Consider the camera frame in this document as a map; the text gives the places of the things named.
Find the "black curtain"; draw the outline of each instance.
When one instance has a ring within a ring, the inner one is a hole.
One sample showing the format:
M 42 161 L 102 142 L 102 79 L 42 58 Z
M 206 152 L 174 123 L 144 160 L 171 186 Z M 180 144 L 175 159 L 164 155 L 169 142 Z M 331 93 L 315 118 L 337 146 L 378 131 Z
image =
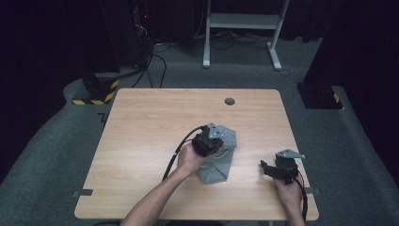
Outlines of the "black curtain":
M 60 1 L 0 3 L 0 182 L 36 132 L 65 104 L 81 78 L 73 66 Z

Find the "metal bracket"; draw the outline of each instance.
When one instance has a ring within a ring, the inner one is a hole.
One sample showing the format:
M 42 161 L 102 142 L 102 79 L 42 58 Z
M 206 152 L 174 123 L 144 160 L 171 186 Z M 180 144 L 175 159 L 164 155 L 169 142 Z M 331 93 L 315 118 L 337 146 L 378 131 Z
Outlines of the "metal bracket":
M 296 153 L 291 149 L 286 149 L 284 151 L 280 151 L 276 153 L 276 156 L 283 157 L 283 158 L 301 158 L 305 159 L 305 155 Z
M 208 124 L 209 127 L 209 139 L 214 139 L 214 138 L 222 138 L 223 134 L 217 129 L 215 124 L 213 122 Z

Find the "wooden table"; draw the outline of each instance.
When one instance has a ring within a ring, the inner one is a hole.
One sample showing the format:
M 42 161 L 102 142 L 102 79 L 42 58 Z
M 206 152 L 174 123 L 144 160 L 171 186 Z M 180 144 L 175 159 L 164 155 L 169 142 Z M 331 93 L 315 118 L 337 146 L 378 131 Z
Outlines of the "wooden table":
M 226 98 L 235 104 L 226 105 Z M 124 218 L 161 182 L 181 140 L 209 122 L 237 133 L 228 181 L 206 186 L 193 174 L 160 218 L 286 219 L 274 182 L 260 167 L 261 159 L 274 164 L 277 151 L 297 151 L 279 93 L 272 89 L 120 89 L 83 187 L 92 194 L 80 196 L 75 215 Z M 309 186 L 301 160 L 296 163 Z M 308 220 L 317 218 L 309 195 Z

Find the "hand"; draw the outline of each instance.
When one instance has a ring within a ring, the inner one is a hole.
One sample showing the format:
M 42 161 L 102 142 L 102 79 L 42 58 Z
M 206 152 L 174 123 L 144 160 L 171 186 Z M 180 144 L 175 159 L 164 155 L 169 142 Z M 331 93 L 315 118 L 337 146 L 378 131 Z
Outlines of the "hand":
M 298 208 L 300 209 L 300 203 L 302 201 L 302 191 L 299 185 L 295 182 L 289 185 L 284 184 L 284 181 L 274 179 L 279 193 L 279 200 L 281 201 L 284 208 Z
M 179 151 L 178 169 L 183 170 L 189 176 L 198 171 L 200 165 L 205 163 L 209 158 L 210 156 L 202 157 L 198 155 L 191 143 L 186 144 Z

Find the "black cable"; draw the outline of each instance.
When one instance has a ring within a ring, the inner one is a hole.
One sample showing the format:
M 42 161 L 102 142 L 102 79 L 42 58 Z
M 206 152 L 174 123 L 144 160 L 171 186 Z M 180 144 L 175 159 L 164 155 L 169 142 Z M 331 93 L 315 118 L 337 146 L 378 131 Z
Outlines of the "black cable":
M 303 198 L 303 203 L 302 203 L 302 217 L 303 220 L 306 221 L 306 215 L 308 214 L 308 195 L 306 194 L 305 191 L 305 183 L 303 181 L 303 177 L 302 174 L 299 172 L 300 176 L 302 177 L 302 184 L 300 184 L 300 182 L 290 173 L 290 171 L 288 171 L 286 168 L 284 168 L 283 166 L 281 166 L 290 176 L 291 178 L 293 178 L 293 180 L 299 185 L 299 188 L 302 192 L 302 198 Z
M 134 88 L 137 85 L 137 83 L 141 80 L 141 77 L 143 76 L 143 74 L 149 69 L 151 62 L 152 62 L 152 54 L 150 54 L 150 60 L 146 61 L 146 63 L 144 64 L 143 72 L 138 77 L 137 81 L 132 85 L 132 88 Z
M 225 47 L 225 48 L 215 47 L 215 46 L 213 46 L 211 43 L 210 43 L 209 45 L 210 45 L 212 48 L 216 49 L 216 50 L 228 50 L 228 49 L 232 48 L 232 47 L 234 46 L 234 44 L 235 44 L 235 38 L 232 36 L 232 34 L 229 33 L 229 35 L 230 35 L 230 39 L 229 39 L 229 40 L 224 40 L 223 38 L 216 38 L 216 39 L 219 40 L 219 41 L 228 41 L 228 42 L 231 42 L 231 45 L 229 45 L 229 46 L 227 46 L 227 47 Z
M 159 85 L 159 88 L 161 88 L 161 87 L 162 87 L 162 84 L 164 83 L 165 72 L 167 71 L 167 63 L 165 62 L 165 60 L 164 60 L 162 57 L 160 57 L 160 56 L 158 56 L 158 55 L 153 55 L 153 56 L 154 56 L 154 57 L 160 58 L 160 59 L 164 62 L 165 68 L 164 68 L 164 72 L 162 73 L 161 84 Z
M 174 152 L 172 158 L 171 158 L 170 161 L 169 161 L 167 170 L 165 171 L 165 174 L 164 174 L 164 177 L 162 178 L 162 181 L 164 181 L 165 179 L 167 179 L 167 177 L 168 177 L 168 175 L 169 175 L 169 172 L 170 172 L 170 169 L 172 168 L 173 163 L 174 163 L 174 161 L 175 161 L 175 159 L 176 159 L 176 157 L 177 157 L 177 154 L 179 153 L 179 151 L 180 151 L 180 149 L 182 148 L 182 146 L 186 143 L 188 137 L 190 137 L 192 134 L 194 134 L 194 132 L 196 132 L 196 131 L 199 130 L 199 129 L 200 129 L 200 130 L 204 130 L 204 129 L 205 129 L 205 126 L 199 126 L 199 127 L 195 128 L 195 129 L 193 129 L 190 133 L 187 134 L 187 136 L 185 136 L 185 138 L 182 140 L 182 142 L 180 142 L 179 146 L 177 147 L 176 151 Z
M 150 69 L 147 69 L 147 77 L 149 78 L 151 88 L 153 88 Z
M 170 47 L 172 46 L 172 44 L 170 43 L 170 41 L 168 41 L 168 47 L 166 49 L 163 50 L 158 50 L 158 51 L 153 51 L 154 53 L 162 53 L 165 52 L 166 50 L 170 49 Z

